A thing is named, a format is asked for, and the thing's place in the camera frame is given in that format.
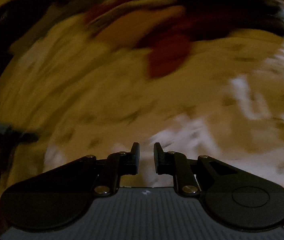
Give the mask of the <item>white floral bed sheet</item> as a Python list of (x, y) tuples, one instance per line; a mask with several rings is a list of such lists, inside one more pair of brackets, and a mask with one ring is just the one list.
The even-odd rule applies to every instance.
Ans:
[(172, 184), (155, 174), (159, 142), (284, 187), (284, 37), (243, 29), (195, 41), (177, 70), (149, 79), (149, 48), (113, 49), (93, 40), (80, 21), (58, 23), (11, 63), (0, 123), (39, 139), (4, 151), (0, 196), (13, 183), (88, 154), (102, 159), (127, 151), (135, 141), (140, 172), (123, 178), (124, 186)]

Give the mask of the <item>dark red cloth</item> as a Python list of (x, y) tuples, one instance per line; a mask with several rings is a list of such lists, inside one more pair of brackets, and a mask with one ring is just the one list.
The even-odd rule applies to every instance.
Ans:
[(175, 72), (190, 56), (192, 41), (183, 33), (157, 41), (147, 55), (147, 76), (158, 79)]

